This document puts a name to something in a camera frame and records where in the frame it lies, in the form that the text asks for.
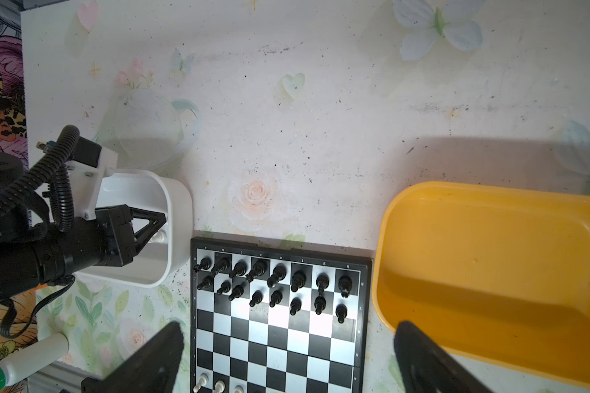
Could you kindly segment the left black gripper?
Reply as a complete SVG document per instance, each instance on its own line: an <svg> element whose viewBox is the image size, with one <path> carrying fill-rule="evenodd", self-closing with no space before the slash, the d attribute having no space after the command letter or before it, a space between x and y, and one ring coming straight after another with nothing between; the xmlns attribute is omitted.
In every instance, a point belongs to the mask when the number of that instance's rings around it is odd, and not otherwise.
<svg viewBox="0 0 590 393"><path fill-rule="evenodd" d="M76 219L73 228L62 233L50 230L36 242L0 245L0 301L57 283L90 266L128 265L149 244L167 242L160 230L167 222L165 213L126 205L97 210L95 220ZM133 219L147 220L134 232Z"/></svg>

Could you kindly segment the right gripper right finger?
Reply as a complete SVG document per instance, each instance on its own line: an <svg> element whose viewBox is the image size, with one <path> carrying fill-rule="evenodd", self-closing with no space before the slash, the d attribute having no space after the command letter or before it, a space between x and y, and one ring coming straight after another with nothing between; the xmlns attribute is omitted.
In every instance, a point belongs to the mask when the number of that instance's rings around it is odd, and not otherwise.
<svg viewBox="0 0 590 393"><path fill-rule="evenodd" d="M393 348L407 392L491 391L408 320L398 324Z"/></svg>

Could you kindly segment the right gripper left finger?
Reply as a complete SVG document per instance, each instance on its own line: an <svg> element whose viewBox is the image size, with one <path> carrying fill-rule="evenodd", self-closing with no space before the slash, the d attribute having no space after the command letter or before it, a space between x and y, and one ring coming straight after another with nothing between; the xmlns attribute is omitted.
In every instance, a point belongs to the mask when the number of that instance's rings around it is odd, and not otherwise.
<svg viewBox="0 0 590 393"><path fill-rule="evenodd" d="M184 348L180 324L170 322L105 379L85 378L81 391L171 393Z"/></svg>

